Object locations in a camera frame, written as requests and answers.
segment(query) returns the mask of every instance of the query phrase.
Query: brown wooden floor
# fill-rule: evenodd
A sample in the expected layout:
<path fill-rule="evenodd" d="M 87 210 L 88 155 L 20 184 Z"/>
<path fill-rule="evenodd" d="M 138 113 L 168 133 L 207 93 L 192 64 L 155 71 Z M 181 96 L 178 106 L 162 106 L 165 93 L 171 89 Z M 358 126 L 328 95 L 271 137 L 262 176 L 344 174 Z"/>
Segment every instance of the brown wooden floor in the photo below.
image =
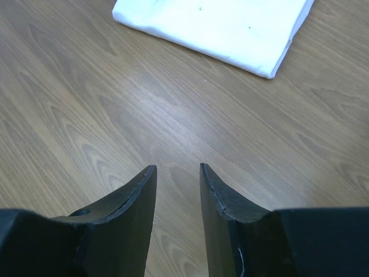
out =
<path fill-rule="evenodd" d="M 147 276 L 207 276 L 199 163 L 266 208 L 369 205 L 369 0 L 316 1 L 264 80 L 112 20 L 2 0 L 0 206 L 66 215 L 158 165 Z"/>

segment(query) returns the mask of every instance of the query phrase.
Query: folded white fabric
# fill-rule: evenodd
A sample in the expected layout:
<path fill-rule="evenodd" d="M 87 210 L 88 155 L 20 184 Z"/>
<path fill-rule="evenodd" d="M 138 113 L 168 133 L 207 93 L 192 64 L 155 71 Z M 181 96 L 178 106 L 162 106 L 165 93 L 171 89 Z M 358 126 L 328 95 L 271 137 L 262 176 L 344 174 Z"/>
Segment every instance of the folded white fabric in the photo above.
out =
<path fill-rule="evenodd" d="M 314 0 L 117 0 L 120 23 L 274 78 Z"/>

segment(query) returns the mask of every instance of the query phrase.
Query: wood grain pattern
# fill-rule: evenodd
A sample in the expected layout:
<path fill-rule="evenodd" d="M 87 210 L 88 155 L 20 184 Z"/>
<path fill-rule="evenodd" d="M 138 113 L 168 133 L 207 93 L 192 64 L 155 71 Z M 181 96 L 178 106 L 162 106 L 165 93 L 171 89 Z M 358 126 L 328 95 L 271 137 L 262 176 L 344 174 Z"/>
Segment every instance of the wood grain pattern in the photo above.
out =
<path fill-rule="evenodd" d="M 267 208 L 369 204 L 368 0 L 316 1 L 277 77 L 115 23 L 114 0 L 3 0 L 0 206 L 66 215 L 158 165 L 147 276 L 207 276 L 198 172 Z"/>

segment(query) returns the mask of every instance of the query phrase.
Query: white cloth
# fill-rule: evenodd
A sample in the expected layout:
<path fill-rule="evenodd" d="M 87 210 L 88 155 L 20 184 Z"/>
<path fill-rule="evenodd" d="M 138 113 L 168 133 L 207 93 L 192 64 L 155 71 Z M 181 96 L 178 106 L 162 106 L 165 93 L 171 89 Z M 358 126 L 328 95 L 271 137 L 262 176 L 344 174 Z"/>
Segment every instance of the white cloth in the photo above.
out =
<path fill-rule="evenodd" d="M 314 0 L 117 0 L 120 23 L 274 78 Z"/>

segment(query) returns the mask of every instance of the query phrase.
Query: cloth fold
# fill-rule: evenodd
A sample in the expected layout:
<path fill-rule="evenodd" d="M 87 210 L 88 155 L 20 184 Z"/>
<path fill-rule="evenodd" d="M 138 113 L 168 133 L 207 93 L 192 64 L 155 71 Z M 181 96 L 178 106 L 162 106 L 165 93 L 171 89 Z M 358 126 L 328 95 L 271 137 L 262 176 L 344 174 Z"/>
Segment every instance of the cloth fold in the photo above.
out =
<path fill-rule="evenodd" d="M 274 78 L 314 0 L 117 0 L 114 20 Z"/>

